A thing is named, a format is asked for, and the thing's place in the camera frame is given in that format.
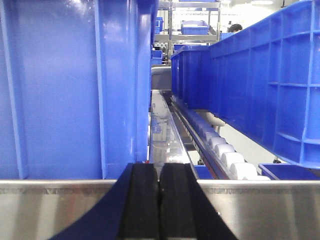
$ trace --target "stainless steel panel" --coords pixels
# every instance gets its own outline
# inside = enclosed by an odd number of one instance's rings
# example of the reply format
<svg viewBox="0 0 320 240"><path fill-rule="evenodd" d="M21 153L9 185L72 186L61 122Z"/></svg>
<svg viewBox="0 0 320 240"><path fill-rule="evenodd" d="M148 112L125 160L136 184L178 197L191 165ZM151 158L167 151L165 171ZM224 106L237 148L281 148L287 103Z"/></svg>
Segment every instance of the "stainless steel panel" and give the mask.
<svg viewBox="0 0 320 240"><path fill-rule="evenodd" d="M239 240L320 239L320 181L198 183Z"/></svg>
<svg viewBox="0 0 320 240"><path fill-rule="evenodd" d="M0 239L48 239L90 210L114 182L1 180Z"/></svg>
<svg viewBox="0 0 320 240"><path fill-rule="evenodd" d="M160 176L165 163L186 164L191 160L160 90L152 90L151 107L150 162Z"/></svg>

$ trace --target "metal frame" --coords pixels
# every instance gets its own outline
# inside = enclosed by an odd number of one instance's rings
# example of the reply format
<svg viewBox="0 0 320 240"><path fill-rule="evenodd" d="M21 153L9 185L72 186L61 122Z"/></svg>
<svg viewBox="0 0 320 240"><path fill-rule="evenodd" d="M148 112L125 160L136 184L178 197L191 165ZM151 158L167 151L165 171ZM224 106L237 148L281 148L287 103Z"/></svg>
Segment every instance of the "metal frame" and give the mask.
<svg viewBox="0 0 320 240"><path fill-rule="evenodd" d="M213 9L218 9L218 23L217 23L217 35L173 35L173 11L175 8L203 8L208 11L208 24L211 21L211 12ZM186 43L208 43L212 44L220 39L220 14L221 14L221 2L172 2L160 1L158 9L161 11L168 11L168 34L156 34L154 37L155 42L168 43L168 61L170 62L170 56L173 54L173 44L177 42Z"/></svg>

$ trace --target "white wall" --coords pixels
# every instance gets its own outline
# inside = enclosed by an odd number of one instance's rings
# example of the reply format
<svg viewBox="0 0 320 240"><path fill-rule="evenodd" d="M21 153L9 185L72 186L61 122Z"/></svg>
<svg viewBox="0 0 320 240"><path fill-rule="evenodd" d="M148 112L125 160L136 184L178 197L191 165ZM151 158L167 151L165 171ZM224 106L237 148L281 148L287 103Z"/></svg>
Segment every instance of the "white wall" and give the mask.
<svg viewBox="0 0 320 240"><path fill-rule="evenodd" d="M281 5L282 2L279 3L279 1L271 5L254 5L250 1L232 5L222 4L220 30L226 33L229 21L232 24L241 24L243 28L247 28L279 11Z"/></svg>

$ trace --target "white roller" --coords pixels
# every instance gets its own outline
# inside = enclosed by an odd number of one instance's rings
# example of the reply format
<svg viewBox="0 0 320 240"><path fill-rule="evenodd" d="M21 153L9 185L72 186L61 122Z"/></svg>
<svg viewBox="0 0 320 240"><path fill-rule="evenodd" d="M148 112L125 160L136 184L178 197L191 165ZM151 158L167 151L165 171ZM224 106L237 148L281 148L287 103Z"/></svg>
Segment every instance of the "white roller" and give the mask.
<svg viewBox="0 0 320 240"><path fill-rule="evenodd" d="M150 132L151 132L151 127L148 126L148 146L150 145Z"/></svg>
<svg viewBox="0 0 320 240"><path fill-rule="evenodd" d="M231 144L217 144L215 145L214 151L221 159L222 154L233 153L235 149L234 149L234 146L232 146Z"/></svg>
<svg viewBox="0 0 320 240"><path fill-rule="evenodd" d="M245 176L243 180L270 180L267 176Z"/></svg>
<svg viewBox="0 0 320 240"><path fill-rule="evenodd" d="M206 133L205 133L205 139L207 140L207 141L209 141L210 140L210 138L214 138L214 137L219 137L219 134L216 132L216 131L207 131Z"/></svg>
<svg viewBox="0 0 320 240"><path fill-rule="evenodd" d="M146 160L148 161L149 160L149 146L147 146L147 149L146 149Z"/></svg>
<svg viewBox="0 0 320 240"><path fill-rule="evenodd" d="M230 167L230 172L236 180L258 176L256 167L248 162L233 163Z"/></svg>
<svg viewBox="0 0 320 240"><path fill-rule="evenodd" d="M240 152L224 152L221 156L221 161L230 170L232 164L244 163L245 158Z"/></svg>
<svg viewBox="0 0 320 240"><path fill-rule="evenodd" d="M215 117L211 112L199 112L199 114L206 119L211 125L223 127L225 122Z"/></svg>
<svg viewBox="0 0 320 240"><path fill-rule="evenodd" d="M209 139L209 145L211 146L212 149L215 149L217 144L226 144L226 139L223 137L210 137Z"/></svg>

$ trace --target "blue plastic bin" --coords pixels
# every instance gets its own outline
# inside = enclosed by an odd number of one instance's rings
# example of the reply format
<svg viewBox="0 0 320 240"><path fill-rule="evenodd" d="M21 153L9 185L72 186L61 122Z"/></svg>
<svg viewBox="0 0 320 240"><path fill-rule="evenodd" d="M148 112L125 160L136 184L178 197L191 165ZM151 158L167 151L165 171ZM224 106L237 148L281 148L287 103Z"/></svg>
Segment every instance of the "blue plastic bin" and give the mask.
<svg viewBox="0 0 320 240"><path fill-rule="evenodd" d="M171 56L172 89L191 109L208 109L210 100L210 51L206 45L187 45Z"/></svg>
<svg viewBox="0 0 320 240"><path fill-rule="evenodd" d="M183 35L208 35L209 26L205 21L182 21Z"/></svg>
<svg viewBox="0 0 320 240"><path fill-rule="evenodd" d="M152 50L151 64L162 64L162 50Z"/></svg>
<svg viewBox="0 0 320 240"><path fill-rule="evenodd" d="M309 169L289 163L259 164L261 175L271 180L320 180L320 177Z"/></svg>
<svg viewBox="0 0 320 240"><path fill-rule="evenodd" d="M227 37L232 36L235 32L222 32L220 33L220 41L226 39Z"/></svg>
<svg viewBox="0 0 320 240"><path fill-rule="evenodd" d="M163 31L164 19L162 16L157 16L155 21L155 34L159 34Z"/></svg>
<svg viewBox="0 0 320 240"><path fill-rule="evenodd" d="M114 179L146 160L158 3L127 3L0 1L0 179Z"/></svg>
<svg viewBox="0 0 320 240"><path fill-rule="evenodd" d="M320 168L320 1L211 45L210 111L291 164Z"/></svg>
<svg viewBox="0 0 320 240"><path fill-rule="evenodd" d="M176 51L178 51L180 48L182 48L183 46L186 46L186 44L174 44L174 45L173 45L173 51L176 52Z"/></svg>

